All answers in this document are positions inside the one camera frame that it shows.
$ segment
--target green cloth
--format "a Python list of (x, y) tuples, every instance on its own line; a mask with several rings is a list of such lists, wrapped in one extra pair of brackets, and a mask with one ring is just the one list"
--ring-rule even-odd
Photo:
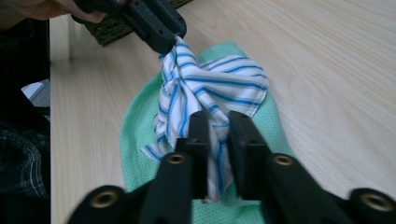
[[(208, 62), (229, 55), (246, 56), (234, 43), (226, 42), (205, 50), (198, 62)], [(163, 80), (157, 74), (136, 95), (129, 105), (120, 131), (120, 154), (125, 187), (132, 191), (155, 177), (159, 163), (148, 159), (140, 148), (156, 142), (153, 127), (158, 112), (158, 97)], [(293, 156), (283, 132), (274, 98), (267, 92), (263, 103), (253, 116), (272, 152)], [(219, 203), (192, 203), (192, 223), (263, 223), (259, 202), (246, 202), (236, 198), (235, 185), (231, 184)]]

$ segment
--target wooden table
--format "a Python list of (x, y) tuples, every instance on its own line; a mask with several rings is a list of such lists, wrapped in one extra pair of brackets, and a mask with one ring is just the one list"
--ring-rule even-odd
[[(396, 198), (394, 1), (195, 0), (179, 12), (197, 54), (235, 42), (270, 79), (291, 148), (326, 190)], [(123, 114), (160, 65), (136, 35), (102, 48), (69, 16), (51, 21), (52, 223), (90, 190), (123, 186)]]

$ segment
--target striped cloth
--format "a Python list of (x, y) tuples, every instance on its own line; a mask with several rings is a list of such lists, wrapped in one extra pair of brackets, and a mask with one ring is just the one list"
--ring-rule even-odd
[(154, 118), (157, 143), (144, 146), (141, 151), (160, 161), (174, 151), (178, 138), (188, 136), (190, 115), (207, 110), (211, 151), (205, 201), (214, 203), (233, 181), (227, 150), (227, 115), (234, 110), (252, 117), (265, 97), (267, 77), (258, 64), (238, 55), (198, 63), (180, 37), (171, 52), (160, 56), (160, 61), (163, 85)]

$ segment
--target woven basket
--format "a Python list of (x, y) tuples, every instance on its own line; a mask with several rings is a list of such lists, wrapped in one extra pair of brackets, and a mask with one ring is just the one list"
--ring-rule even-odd
[[(168, 0), (169, 4), (174, 8), (179, 8), (192, 0)], [(85, 27), (95, 37), (96, 41), (103, 47), (123, 38), (130, 34), (133, 30), (123, 21), (115, 20), (109, 15), (99, 23), (85, 22)]]

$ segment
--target folded cloth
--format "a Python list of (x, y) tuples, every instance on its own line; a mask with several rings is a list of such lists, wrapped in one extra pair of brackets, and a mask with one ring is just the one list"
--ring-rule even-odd
[(227, 149), (228, 113), (234, 110), (252, 117), (264, 99), (267, 77), (257, 63), (245, 56), (230, 55), (198, 63), (180, 37), (174, 48), (160, 58), (163, 86), (154, 119), (157, 144), (142, 147), (142, 152), (160, 161), (174, 151), (178, 138), (188, 137), (190, 115), (206, 110), (211, 149), (206, 201), (216, 202), (233, 180)]
[[(198, 57), (198, 63), (223, 59), (230, 55), (246, 56), (233, 42), (225, 42), (206, 49)], [(150, 80), (129, 104), (120, 130), (121, 168), (128, 191), (139, 188), (155, 177), (159, 163), (149, 159), (139, 148), (156, 142), (152, 128), (158, 113), (162, 74)], [(276, 102), (267, 92), (264, 101), (253, 116), (253, 122), (272, 152), (293, 155), (280, 123)], [(247, 202), (236, 196), (232, 183), (221, 196), (220, 203), (192, 201), (191, 223), (263, 223), (258, 202)]]

